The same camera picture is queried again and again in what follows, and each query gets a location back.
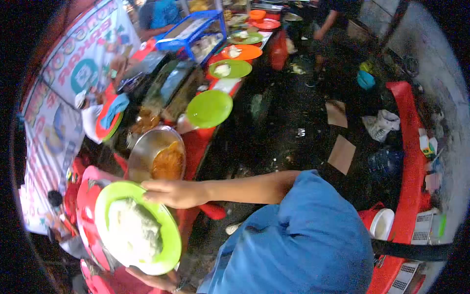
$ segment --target banner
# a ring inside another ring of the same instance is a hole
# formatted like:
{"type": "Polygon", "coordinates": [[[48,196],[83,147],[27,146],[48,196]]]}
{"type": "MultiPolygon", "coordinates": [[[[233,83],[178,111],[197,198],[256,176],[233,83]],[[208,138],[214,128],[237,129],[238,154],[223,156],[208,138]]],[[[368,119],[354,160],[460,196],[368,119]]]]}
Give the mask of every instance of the banner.
{"type": "Polygon", "coordinates": [[[140,44],[122,2],[104,0],[84,13],[45,59],[23,108],[27,162],[20,199],[27,229],[63,229],[47,192],[65,194],[67,170],[83,142],[75,95],[90,87],[104,91],[110,61],[124,52],[132,55],[140,44]]]}

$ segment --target hand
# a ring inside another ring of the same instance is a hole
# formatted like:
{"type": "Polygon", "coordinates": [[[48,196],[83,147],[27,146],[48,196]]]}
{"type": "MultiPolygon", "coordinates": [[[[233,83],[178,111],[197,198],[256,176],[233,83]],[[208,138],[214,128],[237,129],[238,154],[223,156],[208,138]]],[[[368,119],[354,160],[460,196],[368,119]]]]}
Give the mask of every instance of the hand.
{"type": "Polygon", "coordinates": [[[147,275],[136,267],[129,267],[125,270],[147,286],[168,292],[174,292],[179,283],[178,275],[174,270],[162,276],[147,275]]]}
{"type": "Polygon", "coordinates": [[[205,204],[210,200],[204,182],[188,181],[144,181],[147,189],[144,198],[173,208],[191,208],[205,204]]]}
{"type": "Polygon", "coordinates": [[[323,39],[323,37],[325,36],[325,33],[322,31],[322,30],[317,30],[315,31],[315,33],[313,34],[313,38],[315,40],[321,40],[323,39]]]}

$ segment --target black strap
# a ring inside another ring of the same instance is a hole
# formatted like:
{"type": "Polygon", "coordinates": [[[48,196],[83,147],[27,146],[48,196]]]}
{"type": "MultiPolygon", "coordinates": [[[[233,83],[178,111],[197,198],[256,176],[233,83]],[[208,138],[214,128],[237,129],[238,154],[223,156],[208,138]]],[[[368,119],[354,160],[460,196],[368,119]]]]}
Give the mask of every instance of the black strap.
{"type": "Polygon", "coordinates": [[[447,261],[453,251],[453,244],[411,245],[372,239],[375,254],[390,255],[423,262],[447,261]]]}

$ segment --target blue shirt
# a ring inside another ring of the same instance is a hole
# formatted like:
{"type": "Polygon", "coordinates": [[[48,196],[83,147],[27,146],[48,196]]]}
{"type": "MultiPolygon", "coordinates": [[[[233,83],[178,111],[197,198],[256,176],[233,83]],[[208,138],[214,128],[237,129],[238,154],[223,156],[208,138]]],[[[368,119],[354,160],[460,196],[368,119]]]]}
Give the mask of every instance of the blue shirt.
{"type": "Polygon", "coordinates": [[[220,247],[206,294],[365,293],[370,237],[354,207],[316,171],[279,205],[253,213],[220,247]]]}
{"type": "MultiPolygon", "coordinates": [[[[163,28],[177,24],[181,20],[180,11],[174,0],[147,0],[139,11],[139,26],[145,30],[163,28]]],[[[158,41],[166,32],[155,36],[158,41]]]]}

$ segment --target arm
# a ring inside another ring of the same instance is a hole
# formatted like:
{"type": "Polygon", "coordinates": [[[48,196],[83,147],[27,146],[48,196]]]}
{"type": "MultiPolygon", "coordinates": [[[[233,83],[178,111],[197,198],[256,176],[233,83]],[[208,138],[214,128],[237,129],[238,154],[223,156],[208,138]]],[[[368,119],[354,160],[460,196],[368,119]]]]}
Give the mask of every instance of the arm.
{"type": "Polygon", "coordinates": [[[210,201],[279,204],[292,188],[299,171],[203,182],[210,201]]]}
{"type": "Polygon", "coordinates": [[[152,29],[152,30],[141,29],[139,31],[139,36],[142,40],[148,40],[154,36],[157,36],[159,34],[163,34],[164,32],[169,31],[173,27],[174,27],[174,24],[169,24],[159,29],[152,29]]]}
{"type": "Polygon", "coordinates": [[[243,179],[186,182],[147,181],[149,201],[174,208],[195,207],[208,201],[278,204],[292,188],[299,171],[283,171],[243,179]]]}
{"type": "Polygon", "coordinates": [[[335,23],[336,19],[338,18],[338,12],[335,10],[330,10],[328,17],[325,20],[325,23],[321,28],[315,32],[315,39],[321,40],[323,39],[323,36],[330,30],[330,28],[333,26],[335,23]]]}

